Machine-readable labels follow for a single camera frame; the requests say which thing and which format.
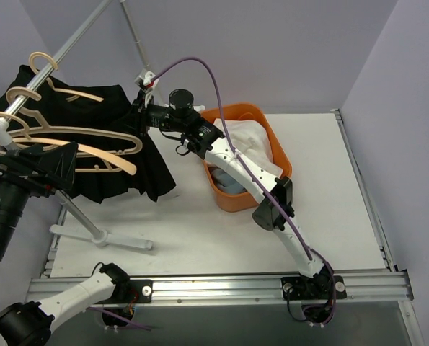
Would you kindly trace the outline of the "wooden hanger for white skirt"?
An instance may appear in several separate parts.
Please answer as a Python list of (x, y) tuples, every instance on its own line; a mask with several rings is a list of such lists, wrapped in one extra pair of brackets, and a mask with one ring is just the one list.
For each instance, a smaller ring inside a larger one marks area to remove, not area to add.
[[(15, 113), (10, 113), (8, 110), (0, 111), (0, 155), (3, 154), (4, 151), (28, 148), (30, 145), (33, 145), (31, 143), (19, 143), (18, 144), (19, 148), (16, 148), (16, 144), (14, 143), (15, 138), (26, 138), (27, 140), (30, 140), (31, 138), (56, 139), (56, 138), (50, 137), (53, 134), (73, 135), (75, 137), (80, 136), (82, 138), (83, 137), (96, 137), (100, 139), (111, 138), (118, 141), (129, 142), (131, 143), (130, 148), (103, 150), (111, 154), (117, 155), (122, 159), (124, 159), (123, 158), (124, 156), (129, 156), (129, 155), (134, 155), (139, 153), (143, 148), (143, 144), (141, 140), (130, 134), (118, 133), (110, 130), (99, 130), (94, 128), (51, 125), (45, 119), (41, 111), (31, 110), (25, 106), (23, 106), (20, 110), (15, 111)], [(39, 145), (41, 145), (44, 151), (50, 151), (57, 148), (54, 145), (48, 145), (48, 144), (39, 144)], [(76, 158), (85, 159), (85, 158), (96, 158), (96, 157), (90, 156), (89, 154), (80, 153), (79, 151), (76, 154)], [(94, 165), (97, 165), (100, 168), (105, 168), (105, 165), (103, 162), (102, 162), (102, 165), (99, 165), (99, 164), (94, 164)]]

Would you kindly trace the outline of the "black skirt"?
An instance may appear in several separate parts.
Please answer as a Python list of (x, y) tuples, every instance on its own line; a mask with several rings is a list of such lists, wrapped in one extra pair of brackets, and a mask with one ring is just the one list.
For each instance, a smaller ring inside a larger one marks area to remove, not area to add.
[(27, 109), (40, 112), (52, 126), (127, 133), (138, 137), (143, 144), (140, 152), (124, 157), (136, 166), (135, 175), (124, 171), (76, 173), (74, 186), (68, 192), (72, 198), (82, 195), (93, 202), (101, 203), (106, 198), (136, 189), (150, 200), (157, 201), (175, 188), (176, 182), (149, 133), (139, 133), (136, 130), (138, 121), (132, 113), (133, 105), (121, 86), (79, 86), (77, 91), (92, 94), (101, 100), (97, 102), (81, 97), (69, 101), (61, 90), (70, 89), (70, 85), (56, 78), (51, 80), (51, 86), (43, 84), (37, 89), (41, 100), (26, 101)]

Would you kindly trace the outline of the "wooden hanger for denim skirt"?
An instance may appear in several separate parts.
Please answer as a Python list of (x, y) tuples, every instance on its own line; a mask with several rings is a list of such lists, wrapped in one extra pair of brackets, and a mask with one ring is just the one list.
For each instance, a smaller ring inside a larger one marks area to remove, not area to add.
[[(16, 148), (19, 148), (19, 143), (38, 143), (59, 147), (62, 145), (66, 145), (68, 141), (50, 138), (31, 138), (30, 140), (27, 140), (26, 138), (15, 138), (14, 143), (16, 144)], [(117, 173), (123, 171), (129, 175), (135, 175), (137, 172), (135, 164), (132, 164), (129, 161), (122, 159), (119, 156), (111, 154), (107, 151), (103, 151), (101, 149), (87, 146), (84, 144), (79, 144), (78, 150), (80, 151), (80, 153), (89, 154), (90, 156), (100, 159), (104, 163), (105, 168), (100, 168), (97, 165), (94, 165), (92, 168), (76, 168), (76, 173)]]

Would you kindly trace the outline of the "wooden hanger for black skirt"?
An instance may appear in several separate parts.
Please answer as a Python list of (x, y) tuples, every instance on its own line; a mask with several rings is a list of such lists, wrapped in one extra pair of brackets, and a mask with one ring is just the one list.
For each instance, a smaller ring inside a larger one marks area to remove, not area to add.
[[(35, 51), (29, 55), (29, 60), (28, 60), (29, 67), (35, 75), (37, 75), (40, 72), (35, 65), (35, 59), (36, 58), (44, 58), (48, 62), (48, 64), (53, 68), (54, 71), (58, 70), (58, 63), (53, 59), (53, 57), (51, 57), (47, 53)], [(66, 98), (67, 102), (73, 102), (79, 98), (90, 99), (90, 100), (95, 101), (95, 102), (102, 102), (104, 100), (103, 97), (93, 95), (93, 94), (89, 94), (86, 92), (80, 92), (80, 91), (73, 90), (73, 89), (58, 88), (54, 85), (54, 83), (50, 77), (48, 77), (46, 79), (46, 82), (48, 83), (48, 86), (54, 92), (67, 94), (68, 95), (68, 97)]]

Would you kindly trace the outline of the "blue denim skirt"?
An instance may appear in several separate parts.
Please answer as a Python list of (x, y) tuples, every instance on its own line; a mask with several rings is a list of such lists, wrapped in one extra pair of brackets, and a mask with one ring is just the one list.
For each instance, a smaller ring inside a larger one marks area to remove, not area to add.
[(247, 191), (232, 176), (218, 167), (211, 171), (211, 177), (214, 185), (226, 194), (238, 195)]

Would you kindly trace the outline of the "white pleated skirt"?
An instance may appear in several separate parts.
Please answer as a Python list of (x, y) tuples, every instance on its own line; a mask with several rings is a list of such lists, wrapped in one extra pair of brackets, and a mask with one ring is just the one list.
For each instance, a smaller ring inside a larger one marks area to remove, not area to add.
[(273, 162), (273, 153), (267, 131), (255, 120), (225, 120), (227, 131), (224, 130), (221, 118), (214, 125), (224, 134), (229, 134), (234, 148), (253, 161), (266, 172), (279, 177), (283, 169)]

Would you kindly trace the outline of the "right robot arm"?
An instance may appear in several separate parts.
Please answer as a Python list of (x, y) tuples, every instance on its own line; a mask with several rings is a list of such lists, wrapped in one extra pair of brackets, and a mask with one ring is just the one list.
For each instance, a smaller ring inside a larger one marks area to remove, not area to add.
[(311, 248), (296, 222), (292, 207), (293, 183), (258, 166), (233, 146), (227, 130), (217, 128), (202, 115), (204, 108), (194, 104), (186, 89), (176, 89), (168, 105), (156, 105), (150, 87), (143, 86), (133, 105), (142, 128), (156, 128), (165, 138), (174, 137), (187, 152), (213, 164), (235, 179), (257, 202), (252, 218), (282, 242), (304, 278), (304, 289), (318, 298), (330, 288), (326, 275), (334, 271), (316, 250)]

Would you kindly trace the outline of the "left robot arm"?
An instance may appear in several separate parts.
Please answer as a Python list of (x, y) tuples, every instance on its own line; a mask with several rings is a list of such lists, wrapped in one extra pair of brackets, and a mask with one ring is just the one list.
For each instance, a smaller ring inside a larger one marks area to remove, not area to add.
[[(72, 187), (78, 149), (66, 143), (45, 152), (35, 145), (0, 156), (0, 261), (29, 198)], [(96, 303), (123, 301), (129, 289), (129, 275), (110, 263), (55, 296), (13, 303), (0, 312), (0, 345), (45, 345), (63, 323)]]

